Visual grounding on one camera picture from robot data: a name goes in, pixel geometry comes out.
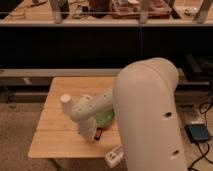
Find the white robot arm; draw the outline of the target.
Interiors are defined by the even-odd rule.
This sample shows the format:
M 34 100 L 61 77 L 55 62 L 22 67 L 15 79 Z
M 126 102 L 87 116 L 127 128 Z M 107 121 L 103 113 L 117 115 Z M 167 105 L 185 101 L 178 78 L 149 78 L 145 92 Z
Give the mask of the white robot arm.
M 113 108 L 128 171 L 187 171 L 174 92 L 175 65 L 164 58 L 134 62 L 113 88 L 73 106 L 74 120 Z

